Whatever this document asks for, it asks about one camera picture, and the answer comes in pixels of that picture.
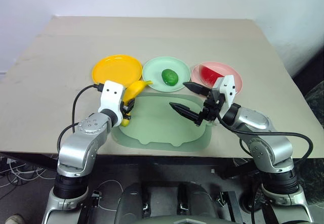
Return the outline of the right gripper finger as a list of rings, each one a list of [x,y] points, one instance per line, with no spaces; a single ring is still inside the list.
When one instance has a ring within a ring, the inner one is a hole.
[[[203,86],[196,82],[184,82],[183,85],[191,92],[198,95],[208,96],[211,92],[211,89],[209,87]]]
[[[189,107],[186,107],[185,105],[182,105],[179,103],[174,103],[174,102],[169,102],[169,105],[172,107],[173,110],[175,110],[181,116],[189,119],[190,121],[192,121],[194,123],[201,123],[199,114],[191,111]]]

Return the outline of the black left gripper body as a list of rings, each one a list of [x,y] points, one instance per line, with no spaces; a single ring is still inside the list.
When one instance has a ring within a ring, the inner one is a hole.
[[[131,119],[131,116],[130,116],[130,111],[132,110],[132,107],[131,106],[127,106],[125,105],[124,102],[121,103],[120,105],[120,111],[123,115],[123,119],[126,119],[126,120],[130,120]]]

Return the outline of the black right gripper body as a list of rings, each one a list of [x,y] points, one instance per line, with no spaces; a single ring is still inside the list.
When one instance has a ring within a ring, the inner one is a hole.
[[[200,126],[202,121],[214,122],[220,116],[221,108],[224,104],[224,94],[214,97],[209,93],[204,101],[203,108],[198,114],[198,119],[194,122],[195,125]]]

